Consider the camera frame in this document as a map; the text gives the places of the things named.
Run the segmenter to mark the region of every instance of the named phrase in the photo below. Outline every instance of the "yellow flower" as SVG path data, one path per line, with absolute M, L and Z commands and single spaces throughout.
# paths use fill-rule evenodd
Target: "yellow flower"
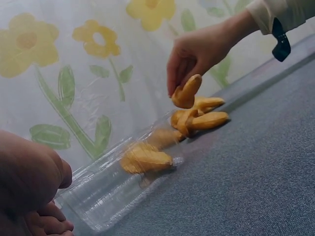
M 155 31 L 163 18 L 171 20 L 175 14 L 175 0 L 131 0 L 126 11 L 134 19 L 141 19 L 146 31 Z
M 29 13 L 11 19 L 9 29 L 0 29 L 0 75 L 12 78 L 32 63 L 47 66 L 59 60 L 54 41 L 59 31 Z
M 95 33 L 102 36 L 105 45 L 95 42 Z M 114 56 L 120 54 L 120 47 L 115 42 L 117 40 L 116 33 L 107 27 L 100 26 L 95 20 L 88 20 L 83 26 L 75 28 L 72 37 L 76 41 L 84 42 L 84 49 L 89 55 L 104 59 L 110 54 Z

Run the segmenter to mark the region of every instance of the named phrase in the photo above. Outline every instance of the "wrist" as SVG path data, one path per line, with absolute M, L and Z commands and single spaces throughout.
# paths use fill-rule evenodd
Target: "wrist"
M 246 36 L 259 30 L 259 26 L 248 10 L 232 16 L 223 22 L 223 30 L 228 33 L 229 44 L 235 46 Z

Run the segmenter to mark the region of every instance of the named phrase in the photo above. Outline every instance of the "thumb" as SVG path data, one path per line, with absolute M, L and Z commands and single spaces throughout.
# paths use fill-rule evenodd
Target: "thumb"
M 68 163 L 62 159 L 63 163 L 63 180 L 59 188 L 68 188 L 72 184 L 72 170 Z
M 181 86 L 184 86 L 187 83 L 187 81 L 191 78 L 191 76 L 194 76 L 196 74 L 203 76 L 207 72 L 207 70 L 208 70 L 207 64 L 198 60 L 194 68 L 182 80 Z

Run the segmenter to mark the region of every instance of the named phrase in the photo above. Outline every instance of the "flower stem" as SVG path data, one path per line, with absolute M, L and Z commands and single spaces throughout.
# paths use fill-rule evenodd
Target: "flower stem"
M 43 91 L 45 97 L 56 110 L 58 115 L 63 119 L 66 125 L 69 127 L 73 135 L 79 141 L 80 145 L 84 151 L 89 155 L 91 159 L 97 159 L 95 152 L 95 146 L 93 141 L 89 136 L 83 131 L 81 126 L 75 120 L 70 111 L 63 106 L 62 102 L 57 98 L 52 89 L 48 86 L 39 69 L 36 67 L 37 80 L 39 82 L 39 87 Z
M 121 102 L 124 102 L 124 101 L 126 100 L 126 96 L 125 96 L 123 84 L 120 82 L 120 77 L 119 77 L 119 75 L 118 75 L 118 72 L 117 72 L 117 70 L 116 70 L 116 68 L 115 68 L 115 65 L 114 65 L 113 61 L 112 61 L 110 58 L 109 58 L 108 60 L 109 60 L 111 66 L 112 66 L 112 68 L 113 68 L 113 71 L 114 71 L 115 76 L 116 76 L 116 80 L 117 80 L 117 82 L 118 82 L 120 101 L 121 101 Z
M 233 15 L 234 15 L 234 12 L 233 12 L 233 10 L 232 10 L 230 4 L 228 3 L 228 1 L 227 1 L 227 0 L 222 0 L 222 1 L 223 1 L 223 4 L 224 4 L 225 7 L 226 7 L 228 13 L 230 14 L 230 16 L 233 16 Z
M 178 36 L 178 35 L 179 35 L 178 31 L 175 29 L 175 27 L 173 27 L 173 26 L 170 24 L 169 21 L 167 21 L 167 25 L 168 25 L 168 28 L 169 28 L 169 29 L 171 30 L 171 32 L 173 33 L 173 35 L 175 35 L 175 36 Z

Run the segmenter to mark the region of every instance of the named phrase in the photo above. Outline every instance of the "black strap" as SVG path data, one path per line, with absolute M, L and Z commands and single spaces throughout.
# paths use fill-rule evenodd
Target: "black strap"
M 278 61 L 283 62 L 291 53 L 291 46 L 282 25 L 277 18 L 274 19 L 272 35 L 278 41 L 277 45 L 272 50 L 272 54 Z

